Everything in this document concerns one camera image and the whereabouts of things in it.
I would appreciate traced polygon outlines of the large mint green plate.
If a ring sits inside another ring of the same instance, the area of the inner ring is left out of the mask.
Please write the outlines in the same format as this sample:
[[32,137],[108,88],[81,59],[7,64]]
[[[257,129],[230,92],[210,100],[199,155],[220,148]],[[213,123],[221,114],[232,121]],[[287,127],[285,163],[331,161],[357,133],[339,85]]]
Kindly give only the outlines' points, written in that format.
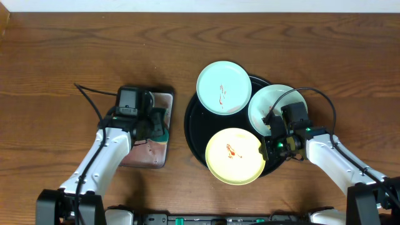
[[[282,84],[273,84],[260,89],[250,100],[248,108],[248,117],[252,127],[262,136],[270,136],[270,129],[263,123],[272,108],[273,104],[287,91],[292,90],[290,86]],[[284,96],[273,109],[273,113],[282,117],[281,108],[291,103],[303,102],[305,108],[308,109],[303,96],[298,92],[292,92]]]

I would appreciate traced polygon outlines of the yellow plate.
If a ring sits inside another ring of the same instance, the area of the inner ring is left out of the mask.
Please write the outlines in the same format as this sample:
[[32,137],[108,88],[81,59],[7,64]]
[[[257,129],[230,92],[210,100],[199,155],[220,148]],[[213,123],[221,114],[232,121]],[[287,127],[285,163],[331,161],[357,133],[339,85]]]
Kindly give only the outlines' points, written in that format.
[[213,176],[226,184],[249,184],[266,165],[260,147],[260,140],[245,129],[223,129],[207,143],[206,164]]

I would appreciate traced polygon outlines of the green and yellow sponge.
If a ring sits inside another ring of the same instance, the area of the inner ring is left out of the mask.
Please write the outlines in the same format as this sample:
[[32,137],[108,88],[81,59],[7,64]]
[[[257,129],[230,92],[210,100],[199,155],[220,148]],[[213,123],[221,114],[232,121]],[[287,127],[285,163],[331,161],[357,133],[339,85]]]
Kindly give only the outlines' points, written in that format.
[[152,137],[151,141],[159,144],[167,144],[169,141],[169,131],[164,128],[163,135],[158,137]]

